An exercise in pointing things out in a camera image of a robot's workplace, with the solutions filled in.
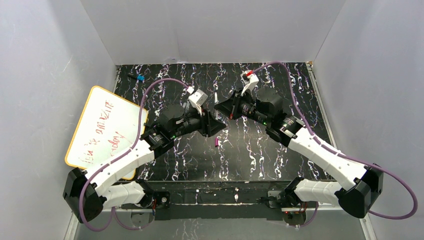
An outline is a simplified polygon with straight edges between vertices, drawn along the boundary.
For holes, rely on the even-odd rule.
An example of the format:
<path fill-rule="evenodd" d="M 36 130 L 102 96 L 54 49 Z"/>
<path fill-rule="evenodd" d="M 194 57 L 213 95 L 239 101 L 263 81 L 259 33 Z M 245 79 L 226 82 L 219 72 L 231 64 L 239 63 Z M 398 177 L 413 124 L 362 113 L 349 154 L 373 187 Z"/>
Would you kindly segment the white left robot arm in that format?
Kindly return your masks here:
<path fill-rule="evenodd" d="M 104 209 L 124 204 L 141 204 L 152 198 L 154 191 L 145 183 L 134 180 L 117 184 L 127 173 L 167 153 L 175 139 L 193 132 L 213 137 L 226 124 L 208 110 L 190 104 L 171 104 L 159 118 L 146 124 L 135 145 L 88 169 L 72 169 L 66 178 L 63 198 L 82 224 L 96 218 Z"/>

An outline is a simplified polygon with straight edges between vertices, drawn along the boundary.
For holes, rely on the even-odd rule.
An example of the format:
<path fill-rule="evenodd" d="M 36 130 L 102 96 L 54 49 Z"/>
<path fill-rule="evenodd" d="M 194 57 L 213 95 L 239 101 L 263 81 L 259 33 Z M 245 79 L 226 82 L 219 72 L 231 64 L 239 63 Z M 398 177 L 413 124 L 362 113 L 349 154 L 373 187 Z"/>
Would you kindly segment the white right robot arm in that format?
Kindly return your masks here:
<path fill-rule="evenodd" d="M 306 124 L 283 110 L 283 98 L 270 87 L 260 88 L 256 96 L 234 90 L 231 96 L 214 106 L 231 120 L 246 117 L 265 126 L 266 134 L 286 148 L 300 153 L 329 173 L 334 181 L 295 178 L 283 197 L 293 206 L 303 202 L 320 202 L 341 207 L 362 219 L 380 196 L 383 172 L 342 157 L 342 153 L 309 133 Z"/>

